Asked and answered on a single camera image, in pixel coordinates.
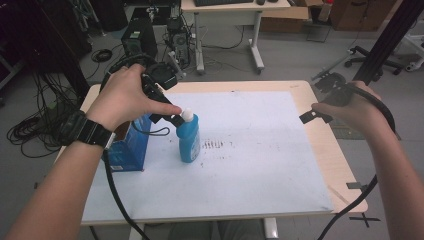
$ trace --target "blue bottle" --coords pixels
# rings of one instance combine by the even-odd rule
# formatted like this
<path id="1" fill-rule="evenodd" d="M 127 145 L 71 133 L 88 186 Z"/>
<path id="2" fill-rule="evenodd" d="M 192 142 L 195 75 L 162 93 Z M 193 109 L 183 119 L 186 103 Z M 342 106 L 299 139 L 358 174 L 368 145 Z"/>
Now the blue bottle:
<path id="1" fill-rule="evenodd" d="M 180 138 L 181 160 L 186 163 L 193 162 L 200 152 L 199 117 L 187 108 L 181 114 L 185 123 L 177 128 L 177 136 Z"/>

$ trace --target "white board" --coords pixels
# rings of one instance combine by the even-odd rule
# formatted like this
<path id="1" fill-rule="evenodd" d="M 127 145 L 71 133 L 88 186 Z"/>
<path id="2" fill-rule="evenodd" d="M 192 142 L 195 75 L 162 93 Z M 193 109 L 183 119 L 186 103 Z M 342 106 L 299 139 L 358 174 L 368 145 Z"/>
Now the white board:
<path id="1" fill-rule="evenodd" d="M 333 207 L 289 92 L 167 94 L 199 116 L 201 151 L 179 157 L 175 128 L 150 137 L 143 172 L 114 173 L 140 221 L 228 219 L 331 212 Z M 99 165 L 83 222 L 122 221 Z"/>

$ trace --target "blue box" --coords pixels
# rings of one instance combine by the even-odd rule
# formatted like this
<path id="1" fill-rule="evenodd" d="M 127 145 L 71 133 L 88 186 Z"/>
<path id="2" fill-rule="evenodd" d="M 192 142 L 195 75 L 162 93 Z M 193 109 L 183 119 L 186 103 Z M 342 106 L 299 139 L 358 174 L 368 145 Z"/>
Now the blue box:
<path id="1" fill-rule="evenodd" d="M 137 129 L 150 131 L 150 115 L 134 120 Z M 113 172 L 142 171 L 149 135 L 137 131 L 130 122 L 118 127 L 117 137 L 109 148 L 110 167 Z"/>

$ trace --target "black wristwatch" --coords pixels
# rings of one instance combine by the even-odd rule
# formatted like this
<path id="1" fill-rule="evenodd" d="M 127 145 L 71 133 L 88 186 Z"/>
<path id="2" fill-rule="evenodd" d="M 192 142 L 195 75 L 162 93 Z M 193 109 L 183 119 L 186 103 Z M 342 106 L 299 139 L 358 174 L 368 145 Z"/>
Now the black wristwatch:
<path id="1" fill-rule="evenodd" d="M 78 110 L 62 124 L 58 139 L 63 146 L 69 146 L 74 141 L 80 141 L 90 145 L 99 145 L 108 150 L 115 139 L 115 135 L 101 124 L 87 119 L 85 113 Z"/>

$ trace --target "forearm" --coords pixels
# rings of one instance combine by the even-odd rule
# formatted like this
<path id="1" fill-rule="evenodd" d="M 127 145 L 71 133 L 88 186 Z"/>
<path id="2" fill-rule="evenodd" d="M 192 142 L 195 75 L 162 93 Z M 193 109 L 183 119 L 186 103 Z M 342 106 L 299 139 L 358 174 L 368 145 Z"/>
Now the forearm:
<path id="1" fill-rule="evenodd" d="M 101 154 L 99 146 L 68 146 L 6 239 L 76 239 Z"/>
<path id="2" fill-rule="evenodd" d="M 391 239 L 424 239 L 424 186 L 396 135 L 385 126 L 367 136 Z"/>

